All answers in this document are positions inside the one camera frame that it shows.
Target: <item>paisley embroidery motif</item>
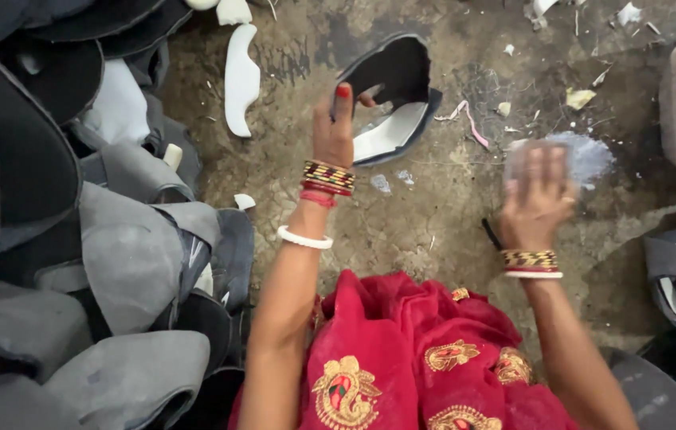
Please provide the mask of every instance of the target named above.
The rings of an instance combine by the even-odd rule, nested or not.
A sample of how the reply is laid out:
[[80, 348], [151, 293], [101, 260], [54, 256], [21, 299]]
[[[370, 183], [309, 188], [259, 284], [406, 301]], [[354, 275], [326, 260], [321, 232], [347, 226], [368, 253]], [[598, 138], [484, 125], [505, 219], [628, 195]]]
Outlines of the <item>paisley embroidery motif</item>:
[[429, 418], [428, 430], [502, 430], [502, 422], [470, 406], [455, 405]]
[[463, 298], [470, 298], [471, 295], [468, 293], [467, 288], [457, 288], [455, 291], [452, 291], [452, 299], [454, 301], [461, 301]]
[[503, 385], [515, 381], [532, 382], [531, 367], [519, 350], [505, 347], [500, 350], [500, 358], [495, 365], [497, 379]]
[[372, 383], [375, 377], [359, 368], [356, 357], [343, 357], [340, 363], [325, 363], [325, 373], [316, 380], [316, 414], [333, 430], [365, 430], [377, 417], [373, 410], [382, 393]]
[[458, 364], [465, 364], [479, 354], [476, 345], [466, 344], [462, 339], [449, 345], [428, 348], [426, 363], [434, 372], [448, 371]]

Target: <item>concrete floor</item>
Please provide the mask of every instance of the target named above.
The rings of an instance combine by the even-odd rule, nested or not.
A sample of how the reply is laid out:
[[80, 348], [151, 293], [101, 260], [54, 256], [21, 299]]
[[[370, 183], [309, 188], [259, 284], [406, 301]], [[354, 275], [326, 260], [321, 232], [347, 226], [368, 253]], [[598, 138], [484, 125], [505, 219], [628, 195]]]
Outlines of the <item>concrete floor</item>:
[[[531, 308], [516, 282], [501, 276], [501, 259], [481, 220], [495, 222], [499, 213], [508, 143], [572, 130], [572, 122], [581, 133], [592, 125], [591, 136], [606, 142], [616, 161], [594, 191], [582, 192], [577, 218], [560, 232], [556, 250], [563, 284], [596, 342], [634, 350], [667, 327], [645, 283], [639, 237], [666, 228], [666, 216], [676, 213], [676, 168], [661, 154], [657, 101], [660, 72], [676, 44], [676, 1], [636, 2], [649, 4], [643, 22], [652, 22], [661, 37], [644, 25], [612, 29], [610, 17], [625, 3], [556, 5], [546, 14], [548, 28], [538, 32], [519, 0], [506, 0], [505, 9], [495, 0], [280, 0], [277, 22], [267, 4], [253, 7], [258, 33], [250, 55], [261, 67], [261, 95], [247, 112], [252, 139], [232, 135], [223, 119], [233, 29], [219, 28], [213, 11], [200, 13], [172, 38], [163, 100], [167, 114], [188, 124], [199, 144], [205, 201], [233, 206], [237, 193], [257, 201], [252, 280], [258, 288], [277, 247], [275, 230], [295, 208], [302, 162], [310, 157], [311, 104], [378, 41], [397, 31], [417, 32], [429, 43], [431, 85], [444, 93], [439, 115], [467, 99], [493, 148], [487, 152], [471, 140], [461, 117], [432, 123], [401, 159], [359, 169], [355, 196], [330, 217], [335, 245], [323, 254], [319, 289], [330, 291], [347, 268], [360, 276], [405, 270], [420, 281], [471, 288], [513, 319], [524, 349], [538, 360]], [[503, 53], [507, 44], [515, 45], [513, 57]], [[588, 106], [575, 112], [562, 105], [567, 87], [588, 88], [609, 64]], [[504, 101], [512, 103], [506, 119], [493, 112]], [[527, 126], [537, 110], [537, 121]], [[505, 132], [505, 126], [520, 132]], [[397, 178], [403, 170], [414, 184]], [[388, 179], [390, 193], [370, 185], [376, 174]]]

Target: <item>red fingernail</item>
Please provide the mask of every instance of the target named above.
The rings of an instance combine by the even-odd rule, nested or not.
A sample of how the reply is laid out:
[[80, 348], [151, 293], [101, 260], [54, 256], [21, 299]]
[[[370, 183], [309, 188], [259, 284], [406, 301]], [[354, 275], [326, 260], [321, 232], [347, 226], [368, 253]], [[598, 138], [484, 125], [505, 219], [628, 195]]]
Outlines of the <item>red fingernail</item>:
[[344, 83], [338, 85], [338, 88], [335, 89], [335, 95], [343, 99], [348, 99], [349, 93], [351, 93], [351, 89]]

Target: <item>hand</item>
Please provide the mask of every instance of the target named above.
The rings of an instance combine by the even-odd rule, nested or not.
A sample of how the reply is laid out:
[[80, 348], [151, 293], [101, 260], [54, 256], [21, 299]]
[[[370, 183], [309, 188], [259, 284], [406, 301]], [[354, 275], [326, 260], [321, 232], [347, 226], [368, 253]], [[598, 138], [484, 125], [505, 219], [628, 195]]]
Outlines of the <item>hand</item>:
[[525, 151], [522, 176], [505, 185], [500, 230], [506, 249], [545, 251], [553, 249], [556, 229], [574, 213], [575, 185], [566, 180], [564, 148]]
[[[359, 95], [363, 106], [375, 106], [368, 93]], [[351, 85], [341, 83], [335, 91], [335, 122], [330, 118], [330, 99], [322, 98], [314, 107], [314, 159], [340, 168], [354, 163], [354, 137], [351, 118], [354, 96]]]

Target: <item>red saree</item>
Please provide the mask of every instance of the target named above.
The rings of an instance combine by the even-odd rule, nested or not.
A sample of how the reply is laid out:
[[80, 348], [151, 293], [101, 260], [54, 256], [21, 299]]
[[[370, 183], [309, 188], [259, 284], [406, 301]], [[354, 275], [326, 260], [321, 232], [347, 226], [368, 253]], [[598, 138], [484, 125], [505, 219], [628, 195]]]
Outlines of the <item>red saree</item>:
[[521, 336], [484, 296], [346, 270], [322, 311], [306, 355], [303, 430], [577, 429], [547, 387], [530, 385]]

